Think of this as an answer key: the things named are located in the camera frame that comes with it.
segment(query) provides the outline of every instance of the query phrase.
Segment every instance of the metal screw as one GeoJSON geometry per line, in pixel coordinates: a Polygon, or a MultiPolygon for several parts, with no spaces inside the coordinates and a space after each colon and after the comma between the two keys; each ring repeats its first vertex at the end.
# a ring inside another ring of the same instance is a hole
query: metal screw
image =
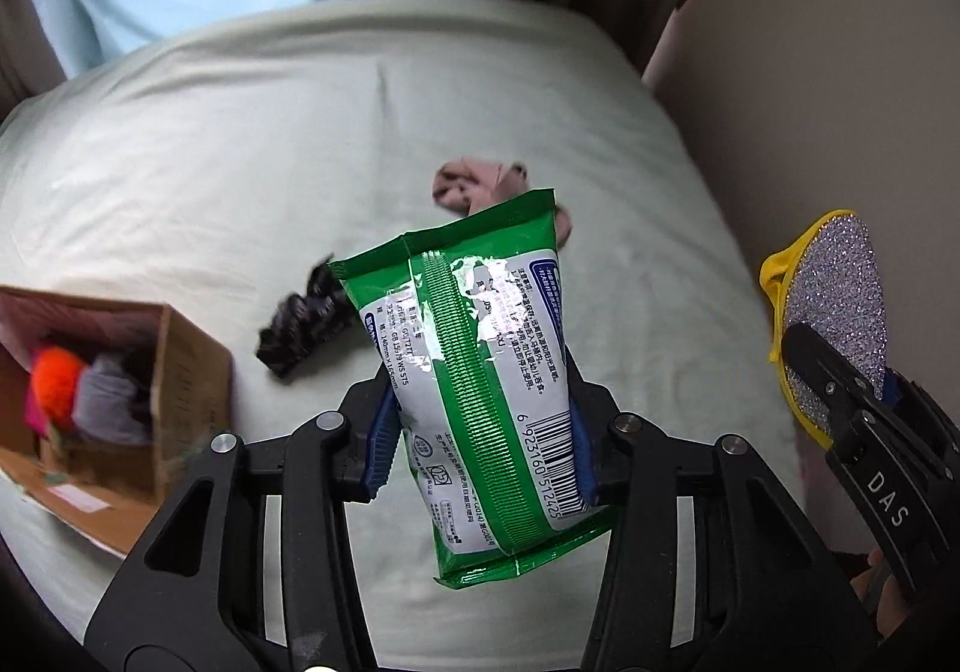
{"type": "Polygon", "coordinates": [[[234,447],[237,447],[237,437],[232,434],[218,434],[210,442],[210,449],[215,453],[229,453],[234,447]]]}
{"type": "Polygon", "coordinates": [[[616,419],[613,421],[613,428],[616,428],[617,431],[623,432],[624,434],[635,434],[643,428],[643,421],[640,415],[625,412],[622,413],[622,415],[616,416],[616,419]]]}
{"type": "Polygon", "coordinates": [[[317,418],[317,428],[334,431],[344,424],[344,416],[339,412],[324,412],[317,418]]]}
{"type": "Polygon", "coordinates": [[[728,455],[743,455],[750,449],[750,446],[747,445],[747,440],[745,440],[744,437],[738,437],[736,434],[723,437],[723,442],[720,442],[720,446],[723,447],[724,452],[728,453],[728,455]]]}

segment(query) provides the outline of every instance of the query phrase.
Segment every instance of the blue label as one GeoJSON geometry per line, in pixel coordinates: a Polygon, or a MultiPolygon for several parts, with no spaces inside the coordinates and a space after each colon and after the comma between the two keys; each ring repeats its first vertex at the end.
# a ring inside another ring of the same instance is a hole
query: blue label
{"type": "Polygon", "coordinates": [[[535,260],[530,264],[530,274],[534,275],[536,286],[544,297],[550,319],[553,320],[557,341],[563,348],[563,319],[560,317],[560,269],[555,260],[535,260]]]}
{"type": "MultiPolygon", "coordinates": [[[[380,342],[376,338],[376,324],[373,322],[373,314],[367,312],[366,317],[363,318],[363,324],[367,327],[367,333],[370,334],[370,338],[373,340],[373,346],[376,347],[376,351],[380,352],[380,342]]],[[[383,359],[383,353],[380,352],[380,358],[383,359]]]]}

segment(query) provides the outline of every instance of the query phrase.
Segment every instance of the orange pom-pom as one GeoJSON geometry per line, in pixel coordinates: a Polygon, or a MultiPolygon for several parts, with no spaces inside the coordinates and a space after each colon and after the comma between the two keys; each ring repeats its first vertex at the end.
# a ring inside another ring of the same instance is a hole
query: orange pom-pom
{"type": "Polygon", "coordinates": [[[69,433],[75,428],[73,402],[85,369],[80,358],[62,347],[45,347],[35,357],[30,387],[48,421],[61,431],[69,433]]]}

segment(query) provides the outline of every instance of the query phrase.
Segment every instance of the white label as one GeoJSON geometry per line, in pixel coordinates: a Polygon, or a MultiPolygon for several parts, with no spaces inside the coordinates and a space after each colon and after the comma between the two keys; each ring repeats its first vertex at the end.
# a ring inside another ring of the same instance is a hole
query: white label
{"type": "Polygon", "coordinates": [[[77,488],[76,485],[57,485],[56,488],[47,488],[47,490],[81,512],[98,512],[100,509],[107,509],[110,506],[106,501],[91,496],[85,490],[77,488]]]}
{"type": "Polygon", "coordinates": [[[364,307],[360,316],[390,373],[410,464],[443,543],[453,553],[496,550],[450,432],[431,360],[431,354],[443,356],[434,334],[424,332],[413,283],[364,307]]]}
{"type": "Polygon", "coordinates": [[[544,515],[555,531],[584,518],[577,490],[560,323],[560,279],[551,250],[454,265],[476,306],[544,515]]]}

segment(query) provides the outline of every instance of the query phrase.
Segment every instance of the wet wipes packet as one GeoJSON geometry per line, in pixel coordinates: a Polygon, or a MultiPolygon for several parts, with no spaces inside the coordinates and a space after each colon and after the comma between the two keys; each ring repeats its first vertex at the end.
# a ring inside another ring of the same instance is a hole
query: wet wipes packet
{"type": "Polygon", "coordinates": [[[330,264],[394,385],[439,582],[516,577],[610,528],[566,384],[550,190],[330,264]]]}

